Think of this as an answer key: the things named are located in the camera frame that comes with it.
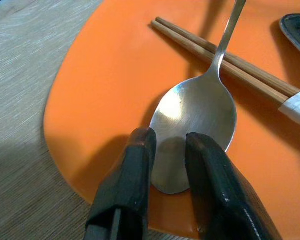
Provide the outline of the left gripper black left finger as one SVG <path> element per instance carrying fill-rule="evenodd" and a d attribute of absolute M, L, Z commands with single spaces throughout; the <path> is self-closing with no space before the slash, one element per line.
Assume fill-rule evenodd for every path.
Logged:
<path fill-rule="evenodd" d="M 119 166 L 99 185 L 86 221 L 86 239 L 146 239 L 156 147 L 152 128 L 131 133 Z"/>

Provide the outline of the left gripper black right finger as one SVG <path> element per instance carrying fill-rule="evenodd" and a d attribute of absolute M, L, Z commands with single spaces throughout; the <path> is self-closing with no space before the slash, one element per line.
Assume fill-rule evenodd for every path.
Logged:
<path fill-rule="evenodd" d="M 215 140 L 187 134 L 185 166 L 201 239 L 282 239 L 250 182 Z"/>

